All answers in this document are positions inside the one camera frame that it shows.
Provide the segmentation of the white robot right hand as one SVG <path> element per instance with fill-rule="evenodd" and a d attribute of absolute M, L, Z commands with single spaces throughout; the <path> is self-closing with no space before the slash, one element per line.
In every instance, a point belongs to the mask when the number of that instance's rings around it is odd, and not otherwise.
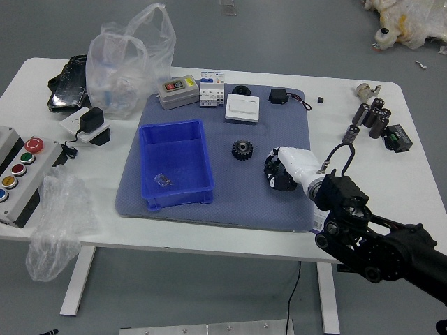
<path fill-rule="evenodd" d="M 264 162 L 264 173 L 270 188 L 294 191 L 301 185 L 309 198 L 324 179 L 323 174 L 318 173 L 319 168 L 310 150 L 295 147 L 276 147 Z"/>

